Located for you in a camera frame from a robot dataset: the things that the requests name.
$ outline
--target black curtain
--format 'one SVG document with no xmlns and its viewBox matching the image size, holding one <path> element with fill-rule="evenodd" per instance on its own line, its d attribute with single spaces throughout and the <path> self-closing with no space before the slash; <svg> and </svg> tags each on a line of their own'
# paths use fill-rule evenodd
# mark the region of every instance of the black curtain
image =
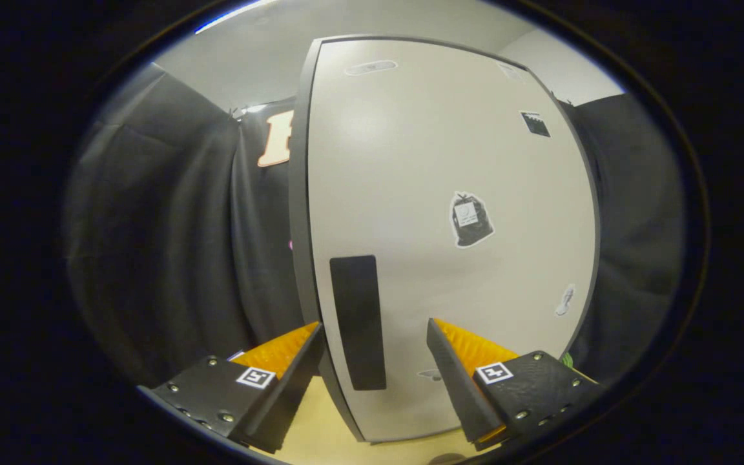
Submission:
<svg viewBox="0 0 744 465">
<path fill-rule="evenodd" d="M 156 65 L 83 138 L 65 198 L 68 276 L 97 341 L 155 386 L 256 341 L 231 248 L 236 120 Z"/>
<path fill-rule="evenodd" d="M 631 94 L 573 107 L 599 198 L 596 288 L 570 348 L 577 369 L 616 382 L 665 319 L 685 253 L 685 206 L 676 155 Z"/>
</svg>

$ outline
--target black sticker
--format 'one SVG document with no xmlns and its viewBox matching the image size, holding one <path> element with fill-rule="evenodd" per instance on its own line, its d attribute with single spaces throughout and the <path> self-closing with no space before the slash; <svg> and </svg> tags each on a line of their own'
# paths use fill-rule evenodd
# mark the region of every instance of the black sticker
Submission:
<svg viewBox="0 0 744 465">
<path fill-rule="evenodd" d="M 536 112 L 521 112 L 521 114 L 530 132 L 549 138 L 550 132 L 547 130 L 547 126 L 544 125 L 544 120 L 541 119 L 540 114 Z"/>
<path fill-rule="evenodd" d="M 452 230 L 455 233 L 455 245 L 458 248 L 475 246 L 487 239 L 495 231 L 487 215 L 484 201 L 467 192 L 457 192 L 452 197 L 451 214 Z"/>
</svg>

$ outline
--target trash bag sticker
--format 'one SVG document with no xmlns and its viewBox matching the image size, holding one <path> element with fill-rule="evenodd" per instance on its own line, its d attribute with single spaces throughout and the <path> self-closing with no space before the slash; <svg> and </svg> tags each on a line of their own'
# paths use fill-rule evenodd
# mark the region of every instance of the trash bag sticker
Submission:
<svg viewBox="0 0 744 465">
<path fill-rule="evenodd" d="M 450 209 L 449 221 L 455 235 L 456 247 L 475 246 L 495 232 L 487 215 L 487 206 L 475 195 L 455 192 Z"/>
<path fill-rule="evenodd" d="M 556 316 L 563 316 L 570 310 L 570 300 L 573 300 L 573 295 L 576 293 L 576 285 L 571 284 L 564 290 L 564 294 L 561 295 L 561 303 L 555 308 Z"/>
<path fill-rule="evenodd" d="M 545 126 L 540 114 L 537 112 L 520 112 L 520 114 L 522 114 L 522 118 L 524 118 L 524 122 L 528 125 L 530 132 L 549 138 L 550 132 L 547 130 L 547 126 Z"/>
</svg>

